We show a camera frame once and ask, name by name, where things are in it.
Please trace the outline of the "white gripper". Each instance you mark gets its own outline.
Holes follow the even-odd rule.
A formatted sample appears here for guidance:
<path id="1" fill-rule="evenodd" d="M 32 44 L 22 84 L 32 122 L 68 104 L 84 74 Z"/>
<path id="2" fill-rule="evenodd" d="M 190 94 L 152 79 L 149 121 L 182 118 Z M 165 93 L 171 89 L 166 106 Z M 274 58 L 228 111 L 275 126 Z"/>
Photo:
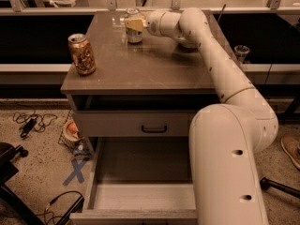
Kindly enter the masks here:
<path id="1" fill-rule="evenodd" d="M 128 29 L 137 31 L 137 32 L 142 32 L 143 29 L 147 29 L 149 24 L 148 24 L 147 17 L 144 16 L 143 18 L 126 18 L 125 19 L 125 26 Z"/>

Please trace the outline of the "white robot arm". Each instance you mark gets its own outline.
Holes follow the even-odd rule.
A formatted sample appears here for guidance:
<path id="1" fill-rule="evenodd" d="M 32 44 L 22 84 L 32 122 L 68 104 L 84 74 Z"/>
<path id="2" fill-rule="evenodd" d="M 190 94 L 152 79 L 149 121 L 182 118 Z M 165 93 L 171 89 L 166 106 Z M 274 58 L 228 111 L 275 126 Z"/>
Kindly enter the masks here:
<path id="1" fill-rule="evenodd" d="M 278 118 L 213 35 L 202 10 L 151 11 L 125 19 L 135 31 L 196 48 L 219 104 L 193 117 L 189 155 L 198 225 L 269 225 L 254 154 L 278 134 Z"/>

